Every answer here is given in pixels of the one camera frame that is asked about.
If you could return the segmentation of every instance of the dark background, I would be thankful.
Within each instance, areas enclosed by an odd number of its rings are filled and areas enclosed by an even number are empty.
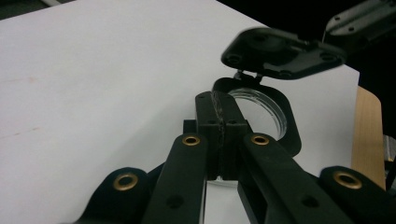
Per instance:
[[[73,0],[58,0],[61,3]],[[321,40],[329,19],[362,1],[358,0],[219,0],[222,4],[269,27],[297,34],[305,40]],[[39,0],[0,0],[0,20],[46,8]],[[352,55],[346,64],[360,71],[359,85],[381,101],[384,134],[396,138],[395,36]]]

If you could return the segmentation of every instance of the metal rivet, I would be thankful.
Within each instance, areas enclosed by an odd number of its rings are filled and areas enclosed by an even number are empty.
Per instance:
[[[201,142],[201,140],[196,136],[189,135],[189,136],[184,137],[182,142],[186,146],[193,147],[193,146],[198,145]]]
[[[126,184],[121,184],[121,180],[123,178],[131,179],[131,181],[129,181]],[[137,177],[137,175],[135,175],[133,173],[126,173],[126,174],[118,175],[117,178],[113,182],[113,188],[116,190],[119,190],[119,191],[125,191],[128,189],[132,189],[137,184],[138,179],[139,178]]]
[[[332,176],[338,184],[349,189],[361,189],[361,181],[352,174],[343,171],[337,171]]]
[[[270,140],[264,136],[253,135],[250,139],[254,144],[259,146],[265,146],[270,143]]]

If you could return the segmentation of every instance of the wooden surface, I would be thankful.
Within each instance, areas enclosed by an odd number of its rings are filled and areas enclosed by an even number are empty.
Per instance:
[[[381,103],[361,87],[356,102],[352,169],[385,188]]]

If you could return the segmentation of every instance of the brass grommet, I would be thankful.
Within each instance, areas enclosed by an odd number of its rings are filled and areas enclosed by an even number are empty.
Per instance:
[[[362,187],[361,181],[356,176],[350,173],[337,171],[332,177],[334,178],[335,182],[346,188],[361,189]]]
[[[183,144],[189,147],[193,147],[198,145],[201,142],[201,139],[199,139],[196,136],[189,135],[183,138],[182,140]]]
[[[250,140],[259,146],[265,146],[268,145],[268,143],[270,143],[270,140],[267,137],[264,136],[260,136],[260,135],[253,135]]]
[[[128,182],[127,184],[121,184],[120,181],[123,178],[130,178],[131,181]],[[113,188],[116,190],[119,190],[119,191],[125,191],[128,189],[132,189],[137,184],[138,180],[139,180],[139,178],[137,177],[137,175],[135,175],[133,173],[121,174],[121,175],[118,175],[117,178],[114,180]]]

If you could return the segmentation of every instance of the white table surface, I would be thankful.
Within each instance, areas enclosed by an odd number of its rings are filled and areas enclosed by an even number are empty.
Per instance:
[[[162,163],[255,26],[214,0],[80,0],[0,21],[0,222],[73,222],[112,171]],[[358,78],[263,80],[290,100],[306,171],[350,166]],[[248,223],[235,189],[208,187],[205,223]]]

